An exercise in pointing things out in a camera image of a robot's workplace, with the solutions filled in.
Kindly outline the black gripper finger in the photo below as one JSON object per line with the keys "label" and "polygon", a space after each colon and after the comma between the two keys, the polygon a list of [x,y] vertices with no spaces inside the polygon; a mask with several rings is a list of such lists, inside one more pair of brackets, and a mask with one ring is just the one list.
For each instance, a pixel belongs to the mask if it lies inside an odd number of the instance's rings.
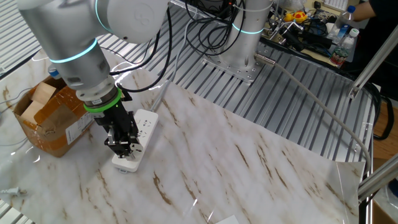
{"label": "black gripper finger", "polygon": [[132,152],[142,152],[143,146],[139,142],[139,131],[135,124],[131,124],[129,130],[129,148]]}
{"label": "black gripper finger", "polygon": [[104,144],[108,146],[118,158],[128,158],[131,156],[130,139],[128,135],[119,133],[114,129],[109,129]]}

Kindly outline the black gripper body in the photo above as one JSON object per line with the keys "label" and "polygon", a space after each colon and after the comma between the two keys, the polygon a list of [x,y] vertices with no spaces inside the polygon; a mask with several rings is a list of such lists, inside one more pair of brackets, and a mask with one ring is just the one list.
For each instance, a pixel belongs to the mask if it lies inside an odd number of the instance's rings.
{"label": "black gripper body", "polygon": [[106,132],[112,128],[117,137],[136,137],[138,134],[132,111],[127,112],[122,104],[115,104],[102,112],[93,113],[93,117]]}

